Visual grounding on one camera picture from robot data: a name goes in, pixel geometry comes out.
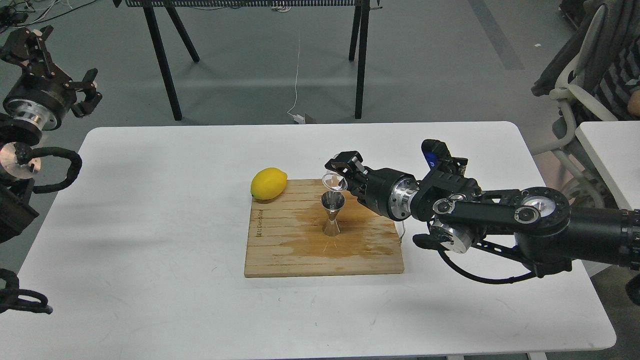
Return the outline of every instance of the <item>white cable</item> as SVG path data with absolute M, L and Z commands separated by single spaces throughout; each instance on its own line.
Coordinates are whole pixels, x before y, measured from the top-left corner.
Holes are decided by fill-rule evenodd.
M 298 65 L 296 66 L 296 83 L 293 86 L 293 89 L 296 92 L 296 99 L 293 101 L 293 106 L 291 106 L 291 109 L 287 111 L 287 114 L 291 115 L 294 118 L 296 116 L 291 113 L 291 110 L 293 110 L 293 108 L 296 107 L 296 103 L 298 102 L 298 74 L 299 73 L 300 73 L 300 30 L 298 30 Z
M 58 4 L 59 2 L 60 2 L 60 0 L 54 0 L 53 2 L 51 2 L 51 5 L 49 5 L 49 7 L 44 11 L 44 13 L 42 13 L 40 16 L 38 16 L 38 18 L 37 18 L 37 19 L 35 19 L 34 21 L 30 22 L 29 24 L 22 24 L 22 25 L 20 25 L 19 27 L 20 27 L 20 28 L 22 28 L 22 27 L 24 27 L 24 26 L 33 25 L 33 24 L 35 24 L 36 22 L 43 20 L 43 19 L 47 16 L 47 14 L 49 13 L 49 11 L 51 11 L 51 9 L 53 8 L 53 6 L 54 6 L 55 4 Z
M 271 7 L 271 11 L 279 12 L 279 13 L 287 13 L 291 11 L 291 6 L 284 6 L 284 1 L 280 2 L 280 6 L 278 6 L 278 1 L 274 1 L 274 6 Z

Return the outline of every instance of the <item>jigger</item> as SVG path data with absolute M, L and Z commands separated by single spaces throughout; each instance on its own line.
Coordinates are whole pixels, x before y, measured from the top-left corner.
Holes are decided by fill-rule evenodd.
M 336 236 L 340 234 L 340 227 L 335 217 L 338 216 L 338 212 L 344 206 L 344 195 L 339 192 L 328 191 L 322 194 L 321 201 L 326 214 L 329 216 L 324 223 L 322 231 L 327 236 Z

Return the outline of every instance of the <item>table leg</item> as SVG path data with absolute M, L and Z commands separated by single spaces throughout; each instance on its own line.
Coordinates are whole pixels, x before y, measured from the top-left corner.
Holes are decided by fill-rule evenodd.
M 164 81 L 164 88 L 166 94 L 169 97 L 169 103 L 171 104 L 171 111 L 173 112 L 173 118 L 176 121 L 182 120 L 182 112 L 180 111 L 180 103 L 178 102 L 178 95 L 175 93 L 175 87 L 173 86 L 173 79 L 171 78 L 171 71 L 169 70 L 169 62 L 166 59 L 164 53 L 164 46 L 162 44 L 162 38 L 160 37 L 160 30 L 158 29 L 158 23 L 156 21 L 156 14 L 151 7 L 143 8 L 145 11 L 145 18 L 147 19 L 147 25 L 149 26 L 149 34 L 151 34 L 151 42 L 154 44 L 154 50 L 156 51 L 156 58 L 158 65 L 160 66 L 160 73 Z
M 547 360 L 547 355 L 544 352 L 529 352 L 527 358 L 529 360 Z
M 360 29 L 360 16 L 362 14 L 362 6 L 355 6 L 353 12 L 353 29 L 351 30 L 351 46 L 349 47 L 349 61 L 353 61 L 356 57 L 356 46 L 358 45 L 358 30 Z
M 369 12 L 371 0 L 362 1 L 360 18 L 360 48 L 358 52 L 358 83 L 356 85 L 356 119 L 362 119 L 362 98 L 364 96 L 364 69 L 367 61 L 367 35 L 369 32 Z
M 173 21 L 173 25 L 175 25 L 175 29 L 178 31 L 178 34 L 180 34 L 182 42 L 184 42 L 184 45 L 187 47 L 189 55 L 191 55 L 191 59 L 193 59 L 193 62 L 197 63 L 200 61 L 200 56 L 196 52 L 196 48 L 193 46 L 191 38 L 189 38 L 189 34 L 187 34 L 187 30 L 184 28 L 184 24 L 182 23 L 182 20 L 180 20 L 178 12 L 175 8 L 166 8 L 166 12 L 169 13 L 169 17 L 171 18 L 171 21 Z

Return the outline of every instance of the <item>robotic arm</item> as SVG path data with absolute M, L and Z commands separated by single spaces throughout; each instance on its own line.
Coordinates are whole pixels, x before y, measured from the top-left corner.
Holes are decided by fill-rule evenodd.
M 640 210 L 571 208 L 557 190 L 482 191 L 464 177 L 467 159 L 454 158 L 445 143 L 424 140 L 422 153 L 430 171 L 421 181 L 413 175 L 362 165 L 357 151 L 341 152 L 325 168 L 342 176 L 346 190 L 375 213 L 394 221 L 409 216 L 428 224 L 416 234 L 422 249 L 437 250 L 455 271 L 488 284 L 507 284 L 571 271 L 574 259 L 640 268 Z M 514 247 L 486 241 L 490 234 L 513 234 Z M 530 273 L 509 279 L 484 279 L 456 266 L 445 251 L 476 248 L 523 264 Z M 627 284 L 640 305 L 640 275 Z
M 19 235 L 38 216 L 29 205 L 32 192 L 51 193 L 68 187 L 82 166 L 82 159 L 74 151 L 59 147 L 32 149 L 40 143 L 42 131 L 59 128 L 69 110 L 76 117 L 89 115 L 102 99 L 93 82 L 97 69 L 87 71 L 82 81 L 73 81 L 51 60 L 45 40 L 52 31 L 52 26 L 16 29 L 0 47 L 0 59 L 22 69 L 3 101 L 7 114 L 0 113 L 0 243 Z M 84 100 L 78 101 L 77 92 L 84 94 Z M 44 156 L 70 160 L 65 180 L 34 185 Z M 0 289 L 0 313 L 7 309 L 51 313 L 47 298 L 20 289 L 15 273 L 0 269 L 0 279 L 6 281 L 5 289 Z M 19 295 L 39 302 L 19 299 Z

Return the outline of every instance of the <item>wet stain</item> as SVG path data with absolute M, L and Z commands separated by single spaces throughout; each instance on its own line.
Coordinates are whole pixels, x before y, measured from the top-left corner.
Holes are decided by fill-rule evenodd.
M 322 228 L 327 215 L 320 203 L 321 195 L 317 194 L 317 202 L 309 208 L 292 210 L 297 226 L 282 235 L 285 239 L 280 246 L 291 248 L 291 253 L 282 256 L 333 259 L 361 256 L 372 259 L 392 255 L 396 251 L 393 246 L 399 250 L 397 241 L 394 241 L 397 235 L 393 222 L 360 205 L 348 193 L 345 194 L 346 203 L 337 217 L 340 234 L 325 235 Z

